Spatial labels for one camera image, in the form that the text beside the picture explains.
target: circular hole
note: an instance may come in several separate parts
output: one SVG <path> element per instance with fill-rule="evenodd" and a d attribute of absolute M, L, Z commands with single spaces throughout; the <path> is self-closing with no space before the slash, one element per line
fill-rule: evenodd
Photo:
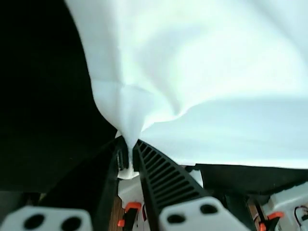
<path fill-rule="evenodd" d="M 81 219 L 78 217 L 71 217 L 66 219 L 61 226 L 63 231 L 75 231 L 81 225 Z"/>
<path fill-rule="evenodd" d="M 212 205 L 203 205 L 200 207 L 200 210 L 203 214 L 214 214 L 218 212 L 218 209 Z"/>
<path fill-rule="evenodd" d="M 36 229 L 43 223 L 44 219 L 45 217 L 42 214 L 33 215 L 24 222 L 24 228 L 26 230 Z"/>
<path fill-rule="evenodd" d="M 178 214 L 174 214 L 170 215 L 167 220 L 170 224 L 181 224 L 185 221 L 185 217 Z"/>

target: black background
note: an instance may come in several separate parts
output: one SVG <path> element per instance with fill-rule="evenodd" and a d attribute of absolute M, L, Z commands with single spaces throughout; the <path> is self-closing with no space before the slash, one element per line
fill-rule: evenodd
<path fill-rule="evenodd" d="M 0 190 L 46 192 L 112 140 L 61 0 L 8 3 L 0 79 Z"/>

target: white cloth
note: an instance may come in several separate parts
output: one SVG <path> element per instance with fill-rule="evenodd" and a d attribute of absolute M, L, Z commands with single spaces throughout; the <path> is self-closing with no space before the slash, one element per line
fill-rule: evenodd
<path fill-rule="evenodd" d="M 308 168 L 308 1 L 66 3 L 95 103 L 130 149 Z"/>

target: black plastic part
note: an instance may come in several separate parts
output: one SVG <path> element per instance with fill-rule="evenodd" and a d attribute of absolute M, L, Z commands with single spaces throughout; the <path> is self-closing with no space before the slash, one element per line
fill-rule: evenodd
<path fill-rule="evenodd" d="M 134 227 L 134 223 L 136 220 L 136 216 L 138 214 L 138 209 L 130 208 L 127 213 L 124 214 L 123 219 L 125 221 L 123 231 L 132 231 Z"/>
<path fill-rule="evenodd" d="M 270 196 L 308 181 L 307 169 L 196 165 L 201 170 L 204 188 L 215 194 L 239 194 L 261 205 Z"/>
<path fill-rule="evenodd" d="M 247 198 L 235 195 L 225 196 L 226 208 L 249 230 L 257 231 L 256 225 L 251 216 Z"/>
<path fill-rule="evenodd" d="M 40 206 L 84 209 L 94 231 L 108 230 L 117 190 L 118 155 L 126 150 L 122 137 L 105 145 L 98 154 L 62 179 L 40 202 Z"/>
<path fill-rule="evenodd" d="M 137 142 L 133 161 L 140 173 L 151 231 L 159 230 L 159 214 L 165 207 L 209 196 L 183 167 L 145 142 Z"/>
<path fill-rule="evenodd" d="M 302 216 L 302 221 L 308 220 L 308 214 Z"/>

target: cable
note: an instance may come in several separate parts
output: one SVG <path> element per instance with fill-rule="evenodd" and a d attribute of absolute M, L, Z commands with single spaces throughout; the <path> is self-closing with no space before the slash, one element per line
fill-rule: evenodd
<path fill-rule="evenodd" d="M 297 217 L 297 214 L 296 214 L 296 211 L 297 211 L 299 208 L 303 208 L 303 209 L 305 209 L 305 210 L 308 211 L 308 207 L 307 207 L 307 206 L 304 206 L 304 205 L 301 205 L 301 206 L 295 207 L 295 209 L 294 209 L 294 217 L 295 217 L 295 220 L 296 220 L 298 226 L 301 228 L 301 227 L 302 227 L 302 224 L 299 222 L 298 217 Z"/>

